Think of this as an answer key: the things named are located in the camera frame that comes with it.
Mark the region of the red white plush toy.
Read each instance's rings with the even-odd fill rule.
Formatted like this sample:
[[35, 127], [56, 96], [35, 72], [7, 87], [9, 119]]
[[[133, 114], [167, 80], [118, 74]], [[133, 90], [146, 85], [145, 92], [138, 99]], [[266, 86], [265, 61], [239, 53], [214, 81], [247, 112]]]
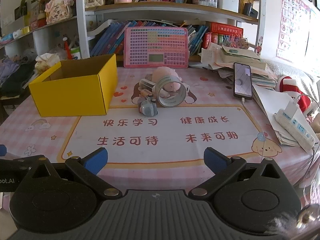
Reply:
[[[278, 79], [276, 91], [287, 93], [294, 99], [303, 94], [303, 92], [297, 86], [297, 81], [285, 75]], [[308, 96], [302, 95], [299, 97], [298, 105], [300, 110], [305, 112], [311, 106], [311, 100]]]

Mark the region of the white glue bottle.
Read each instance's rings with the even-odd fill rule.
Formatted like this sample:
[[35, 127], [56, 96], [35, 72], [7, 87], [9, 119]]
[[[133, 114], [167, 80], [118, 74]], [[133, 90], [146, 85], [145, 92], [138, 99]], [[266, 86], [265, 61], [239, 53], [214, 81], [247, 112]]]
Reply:
[[155, 91], [155, 86], [156, 84], [150, 80], [147, 80], [147, 79], [141, 79], [139, 81], [139, 86], [142, 88], [142, 89], [146, 89], [148, 91], [151, 91], [151, 92], [154, 92]]

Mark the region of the yellow cardboard box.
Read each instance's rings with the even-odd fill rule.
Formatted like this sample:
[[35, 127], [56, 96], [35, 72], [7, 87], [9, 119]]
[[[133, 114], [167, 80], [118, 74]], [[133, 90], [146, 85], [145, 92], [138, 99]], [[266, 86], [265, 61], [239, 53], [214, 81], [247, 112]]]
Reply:
[[116, 55], [63, 60], [29, 83], [40, 116], [105, 115], [118, 84]]

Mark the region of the pink utility knife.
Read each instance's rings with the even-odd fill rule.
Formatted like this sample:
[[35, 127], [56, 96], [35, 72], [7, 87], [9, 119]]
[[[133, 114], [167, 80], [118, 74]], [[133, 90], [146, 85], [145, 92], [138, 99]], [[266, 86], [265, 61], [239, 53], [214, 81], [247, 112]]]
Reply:
[[139, 113], [144, 116], [152, 117], [158, 114], [156, 99], [150, 93], [147, 96], [140, 97], [137, 102]]

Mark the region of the clear tape roll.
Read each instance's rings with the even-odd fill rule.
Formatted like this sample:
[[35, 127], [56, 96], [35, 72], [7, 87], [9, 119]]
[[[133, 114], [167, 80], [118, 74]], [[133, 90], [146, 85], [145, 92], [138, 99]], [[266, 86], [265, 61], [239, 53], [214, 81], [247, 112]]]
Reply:
[[179, 77], [167, 75], [156, 83], [155, 93], [160, 105], [176, 107], [185, 100], [187, 90]]

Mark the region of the stack of papers and books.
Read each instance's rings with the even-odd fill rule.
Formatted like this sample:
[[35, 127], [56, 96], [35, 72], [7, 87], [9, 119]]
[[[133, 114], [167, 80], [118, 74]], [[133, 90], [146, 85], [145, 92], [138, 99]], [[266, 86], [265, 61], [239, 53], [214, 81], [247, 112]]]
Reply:
[[276, 75], [269, 69], [266, 62], [255, 56], [251, 50], [234, 49], [211, 44], [209, 49], [202, 49], [201, 62], [213, 70], [217, 70], [220, 77], [233, 85], [235, 62], [247, 64], [251, 67], [253, 99], [267, 116], [276, 137], [282, 145], [298, 146], [298, 142], [278, 124], [274, 115], [292, 101], [289, 95], [276, 91]]

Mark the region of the pink keyboard learning tablet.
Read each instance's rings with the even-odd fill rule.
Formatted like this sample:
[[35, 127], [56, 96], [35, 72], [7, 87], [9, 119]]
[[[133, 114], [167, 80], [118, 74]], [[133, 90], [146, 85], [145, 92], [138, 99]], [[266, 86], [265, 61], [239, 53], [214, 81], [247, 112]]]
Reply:
[[188, 67], [188, 32], [180, 27], [128, 27], [124, 35], [125, 68]]

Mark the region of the white power strip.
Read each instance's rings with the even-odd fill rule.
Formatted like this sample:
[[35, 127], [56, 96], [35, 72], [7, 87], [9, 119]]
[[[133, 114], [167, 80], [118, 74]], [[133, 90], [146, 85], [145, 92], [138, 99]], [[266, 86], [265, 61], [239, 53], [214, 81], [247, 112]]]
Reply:
[[298, 110], [299, 105], [296, 102], [289, 102], [285, 109], [280, 109], [274, 115], [274, 118], [276, 122], [298, 142], [301, 148], [305, 152], [308, 152], [314, 149], [316, 139], [297, 119], [294, 118], [294, 115]]

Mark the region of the white bookshelf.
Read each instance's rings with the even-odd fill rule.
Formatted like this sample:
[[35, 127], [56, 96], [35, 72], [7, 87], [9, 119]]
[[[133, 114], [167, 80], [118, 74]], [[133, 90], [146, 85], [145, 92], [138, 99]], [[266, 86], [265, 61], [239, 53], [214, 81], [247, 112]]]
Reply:
[[261, 2], [259, 12], [262, 13], [258, 19], [205, 5], [173, 3], [173, 2], [138, 2], [103, 5], [86, 9], [84, 0], [76, 0], [75, 19], [78, 23], [80, 54], [83, 59], [89, 57], [90, 39], [97, 36], [106, 28], [107, 20], [163, 20], [176, 23], [191, 21], [218, 22], [221, 20], [235, 20], [256, 24], [257, 38], [252, 47], [260, 55], [263, 45], [263, 34], [265, 29], [266, 3]]

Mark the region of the white pen holder box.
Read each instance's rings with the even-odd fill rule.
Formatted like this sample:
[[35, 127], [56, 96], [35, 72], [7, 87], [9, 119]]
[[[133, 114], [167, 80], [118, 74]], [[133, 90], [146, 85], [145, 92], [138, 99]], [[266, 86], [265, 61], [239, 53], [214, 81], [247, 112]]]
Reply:
[[217, 7], [219, 9], [228, 10], [232, 12], [239, 12], [239, 0], [217, 0]]

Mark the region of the pink plush toy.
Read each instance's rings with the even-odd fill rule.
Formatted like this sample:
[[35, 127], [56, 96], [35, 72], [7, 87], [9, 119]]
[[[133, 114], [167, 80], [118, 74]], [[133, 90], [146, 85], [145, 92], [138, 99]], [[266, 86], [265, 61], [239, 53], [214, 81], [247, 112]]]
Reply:
[[[159, 83], [161, 79], [167, 76], [173, 76], [174, 80], [182, 81], [179, 75], [176, 73], [176, 70], [169, 67], [158, 67], [156, 68], [151, 76], [151, 81], [154, 83]], [[177, 92], [181, 87], [181, 84], [178, 82], [171, 82], [164, 85], [163, 89], [167, 92]]]

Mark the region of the black smartphone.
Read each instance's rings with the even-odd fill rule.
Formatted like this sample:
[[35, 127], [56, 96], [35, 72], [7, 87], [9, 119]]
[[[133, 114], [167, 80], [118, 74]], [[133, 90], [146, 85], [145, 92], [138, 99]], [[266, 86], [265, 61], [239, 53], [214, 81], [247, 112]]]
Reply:
[[251, 67], [247, 64], [235, 62], [233, 64], [233, 95], [247, 100], [253, 99]]

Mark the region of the pink gift bag decoration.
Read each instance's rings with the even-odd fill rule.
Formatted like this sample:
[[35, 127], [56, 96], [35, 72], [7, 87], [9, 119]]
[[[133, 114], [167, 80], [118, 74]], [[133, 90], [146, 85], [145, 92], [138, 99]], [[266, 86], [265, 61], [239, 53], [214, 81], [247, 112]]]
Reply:
[[73, 0], [50, 0], [46, 4], [46, 22], [52, 24], [73, 16], [71, 6]]

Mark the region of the alphabet wall poster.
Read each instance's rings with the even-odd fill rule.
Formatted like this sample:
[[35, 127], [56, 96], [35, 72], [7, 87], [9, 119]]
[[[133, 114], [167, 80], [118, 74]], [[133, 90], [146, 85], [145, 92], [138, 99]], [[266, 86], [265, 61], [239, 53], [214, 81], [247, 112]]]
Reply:
[[282, 0], [276, 57], [294, 62], [305, 56], [310, 12], [310, 8], [302, 0]]

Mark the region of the pink cartoon desk mat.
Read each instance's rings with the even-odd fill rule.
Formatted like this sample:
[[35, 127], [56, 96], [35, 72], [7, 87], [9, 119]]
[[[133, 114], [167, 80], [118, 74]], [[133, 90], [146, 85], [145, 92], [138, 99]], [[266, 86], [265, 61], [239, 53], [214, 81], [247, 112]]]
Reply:
[[291, 183], [315, 174], [319, 154], [281, 145], [257, 104], [235, 98], [231, 87], [213, 72], [180, 71], [192, 97], [178, 107], [159, 107], [151, 118], [140, 114], [136, 84], [145, 74], [118, 70], [118, 87], [106, 115], [43, 118], [33, 99], [27, 98], [1, 125], [7, 156], [42, 154], [61, 162], [105, 147], [108, 163], [102, 176], [146, 187], [158, 181], [173, 187], [193, 185], [210, 177], [203, 164], [207, 147], [249, 162], [271, 157]]

